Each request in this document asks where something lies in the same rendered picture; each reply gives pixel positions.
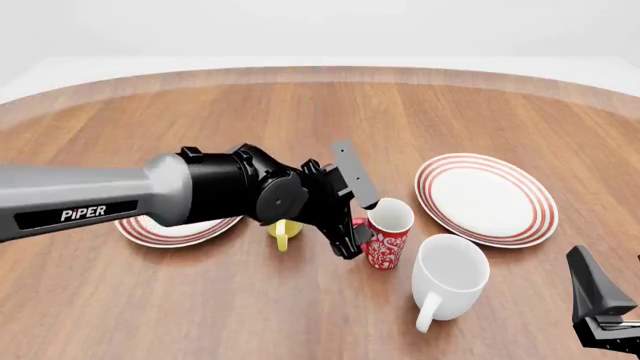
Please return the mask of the red mug with white pattern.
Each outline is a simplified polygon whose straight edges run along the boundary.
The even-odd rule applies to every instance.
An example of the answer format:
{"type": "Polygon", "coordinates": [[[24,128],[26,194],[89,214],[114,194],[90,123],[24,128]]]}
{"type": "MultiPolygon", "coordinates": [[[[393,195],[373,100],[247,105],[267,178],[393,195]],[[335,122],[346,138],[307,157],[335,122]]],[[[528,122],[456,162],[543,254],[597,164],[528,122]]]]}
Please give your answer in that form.
{"type": "Polygon", "coordinates": [[[408,234],[414,224],[414,213],[401,200],[384,197],[365,218],[354,218],[354,225],[364,224],[373,235],[361,245],[368,263],[376,269],[395,268],[400,260],[408,234]]]}

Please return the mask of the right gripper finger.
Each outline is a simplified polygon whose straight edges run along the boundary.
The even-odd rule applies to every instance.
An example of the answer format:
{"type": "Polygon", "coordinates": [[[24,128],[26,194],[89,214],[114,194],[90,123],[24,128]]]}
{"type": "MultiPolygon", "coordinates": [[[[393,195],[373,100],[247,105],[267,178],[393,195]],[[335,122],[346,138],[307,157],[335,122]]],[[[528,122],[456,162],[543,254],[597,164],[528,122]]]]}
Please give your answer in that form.
{"type": "Polygon", "coordinates": [[[566,254],[573,292],[573,320],[585,317],[621,317],[637,303],[606,275],[585,245],[566,254]]]}

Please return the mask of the white plate with red rings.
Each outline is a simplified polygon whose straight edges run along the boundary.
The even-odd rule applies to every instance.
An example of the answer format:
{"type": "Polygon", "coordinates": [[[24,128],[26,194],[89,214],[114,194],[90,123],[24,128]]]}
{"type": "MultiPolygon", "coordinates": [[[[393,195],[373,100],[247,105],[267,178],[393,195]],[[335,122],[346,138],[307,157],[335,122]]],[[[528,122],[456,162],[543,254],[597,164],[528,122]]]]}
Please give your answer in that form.
{"type": "Polygon", "coordinates": [[[486,155],[431,158],[417,170],[414,191],[431,218],[482,245],[531,247],[549,239],[559,223],[555,200],[537,179],[486,155]]]}
{"type": "Polygon", "coordinates": [[[151,248],[182,248],[213,239],[243,217],[163,227],[146,215],[115,221],[119,232],[132,242],[151,248]]]}

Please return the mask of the yellow mug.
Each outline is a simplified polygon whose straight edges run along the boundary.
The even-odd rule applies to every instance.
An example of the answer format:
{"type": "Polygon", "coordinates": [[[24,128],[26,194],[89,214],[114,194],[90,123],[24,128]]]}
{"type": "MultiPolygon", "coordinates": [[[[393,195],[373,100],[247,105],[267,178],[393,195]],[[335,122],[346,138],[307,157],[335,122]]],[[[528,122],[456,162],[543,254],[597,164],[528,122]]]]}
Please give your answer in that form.
{"type": "Polygon", "coordinates": [[[302,223],[282,219],[269,225],[267,232],[276,239],[278,251],[284,252],[288,249],[289,239],[297,236],[303,226],[304,224],[302,223]]]}

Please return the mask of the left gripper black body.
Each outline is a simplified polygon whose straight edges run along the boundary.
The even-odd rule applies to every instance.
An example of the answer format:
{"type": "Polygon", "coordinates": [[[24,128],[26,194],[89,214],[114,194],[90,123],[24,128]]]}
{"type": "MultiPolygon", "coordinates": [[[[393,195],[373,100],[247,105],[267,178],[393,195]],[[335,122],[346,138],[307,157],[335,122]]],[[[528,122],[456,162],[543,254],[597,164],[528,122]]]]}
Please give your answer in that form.
{"type": "Polygon", "coordinates": [[[351,218],[351,201],[355,194],[341,169],[334,164],[322,166],[316,159],[305,161],[299,173],[308,198],[299,218],[351,218]]]}

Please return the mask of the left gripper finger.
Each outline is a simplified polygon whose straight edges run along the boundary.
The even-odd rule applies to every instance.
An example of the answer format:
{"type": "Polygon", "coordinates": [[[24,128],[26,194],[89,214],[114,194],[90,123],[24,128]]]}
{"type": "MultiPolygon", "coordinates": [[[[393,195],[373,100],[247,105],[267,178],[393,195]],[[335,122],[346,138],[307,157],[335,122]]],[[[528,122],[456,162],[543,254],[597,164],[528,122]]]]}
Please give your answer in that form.
{"type": "Polygon", "coordinates": [[[363,253],[350,216],[324,214],[318,221],[317,228],[328,239],[336,256],[353,260],[363,253]]]}
{"type": "Polygon", "coordinates": [[[344,239],[347,244],[365,244],[374,233],[369,227],[367,218],[354,218],[350,209],[345,212],[344,239]]]}

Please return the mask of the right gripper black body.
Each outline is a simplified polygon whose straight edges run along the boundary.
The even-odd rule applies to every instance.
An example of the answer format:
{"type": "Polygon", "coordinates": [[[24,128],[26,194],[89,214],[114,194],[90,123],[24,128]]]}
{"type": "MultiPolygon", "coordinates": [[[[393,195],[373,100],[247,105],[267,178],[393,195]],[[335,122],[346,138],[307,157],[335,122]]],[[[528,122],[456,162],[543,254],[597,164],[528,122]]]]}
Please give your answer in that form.
{"type": "Polygon", "coordinates": [[[640,320],[621,314],[572,315],[573,329],[585,348],[640,355],[640,320]]]}

